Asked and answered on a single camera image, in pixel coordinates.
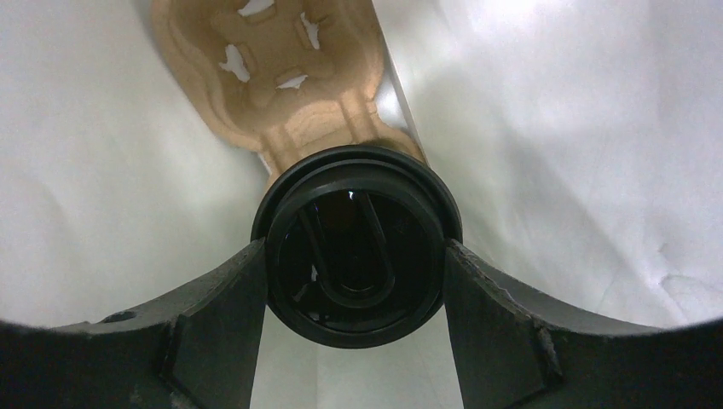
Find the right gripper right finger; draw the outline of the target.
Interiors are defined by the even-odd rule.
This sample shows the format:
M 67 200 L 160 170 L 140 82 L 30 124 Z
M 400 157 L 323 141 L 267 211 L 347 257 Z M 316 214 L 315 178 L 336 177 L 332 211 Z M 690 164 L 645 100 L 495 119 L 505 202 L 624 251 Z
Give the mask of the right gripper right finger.
M 457 241 L 443 297 L 466 408 L 719 408 L 722 322 L 636 325 L 562 302 Z

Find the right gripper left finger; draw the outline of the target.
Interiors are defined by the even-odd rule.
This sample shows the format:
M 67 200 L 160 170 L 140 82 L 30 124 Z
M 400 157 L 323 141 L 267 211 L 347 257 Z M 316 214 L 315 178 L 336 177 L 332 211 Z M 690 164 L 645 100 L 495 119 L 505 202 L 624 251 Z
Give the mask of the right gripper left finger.
M 247 408 L 267 280 L 256 240 L 97 323 L 1 324 L 4 408 Z

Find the light blue paper bag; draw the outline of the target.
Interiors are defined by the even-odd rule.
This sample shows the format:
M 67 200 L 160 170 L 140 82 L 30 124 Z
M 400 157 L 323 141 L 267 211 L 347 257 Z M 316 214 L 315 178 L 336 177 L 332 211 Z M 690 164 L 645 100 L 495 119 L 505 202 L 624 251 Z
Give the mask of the light blue paper bag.
M 190 103 L 152 2 L 1 4 L 1 324 L 97 323 L 256 240 L 266 273 L 251 232 L 277 179 Z M 721 2 L 369 2 L 379 116 L 460 212 L 444 279 L 457 241 L 595 314 L 722 322 Z M 247 408 L 466 408 L 444 297 L 395 342 L 337 349 L 268 293 Z

